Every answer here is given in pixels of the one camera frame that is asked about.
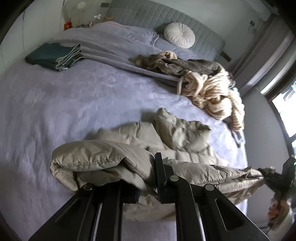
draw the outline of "gray quilted headboard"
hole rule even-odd
[[[163,33],[168,23],[186,24],[194,32],[196,39],[190,49],[209,60],[216,59],[224,46],[224,40],[199,21],[153,1],[113,0],[107,16],[115,16],[112,20],[122,25],[154,29],[159,34]]]

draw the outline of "beige duvet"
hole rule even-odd
[[[99,130],[96,140],[66,143],[53,151],[50,170],[61,184],[72,191],[92,183],[97,186],[125,180],[141,190],[138,204],[126,204],[124,215],[133,220],[174,217],[173,204],[160,204],[153,169],[154,154],[161,152],[163,162],[175,175],[204,186],[215,185],[234,204],[251,196],[264,180],[252,169],[234,169],[217,156],[209,145],[210,129],[198,121],[179,119],[161,108],[155,125],[130,123],[112,130]]]

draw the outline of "gray pillow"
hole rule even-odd
[[[155,42],[154,47],[162,50],[162,51],[173,51],[176,55],[181,59],[205,59],[201,54],[194,53],[190,49],[182,49],[177,47],[168,41],[166,41],[163,34],[159,35],[158,40]]]
[[[112,21],[98,23],[92,28],[102,32],[117,34],[123,38],[137,40],[152,46],[154,46],[156,40],[159,38],[159,35],[152,29],[125,26]]]

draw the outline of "dark cloth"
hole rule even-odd
[[[139,55],[136,63],[141,68],[159,70],[161,73],[176,77],[184,75],[187,71],[215,75],[221,68],[221,65],[217,62],[203,59],[169,59],[161,53],[151,54],[148,57]]]
[[[73,47],[64,47],[59,43],[45,43],[25,58],[30,64],[39,64],[57,71],[70,68],[74,63],[84,59],[85,57],[81,54],[80,44]]]

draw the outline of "orange object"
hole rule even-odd
[[[106,19],[112,19],[112,18],[115,18],[115,17],[106,17],[104,15],[102,15],[103,17],[105,17]]]
[[[71,22],[67,22],[64,24],[64,30],[67,30],[69,28],[72,28],[72,23]]]
[[[116,26],[119,26],[119,27],[122,27],[122,28],[127,28],[127,27],[124,27],[124,26],[121,25],[121,24],[115,24],[115,23],[110,23],[110,22],[104,22],[104,23],[113,24],[113,25],[116,25]]]

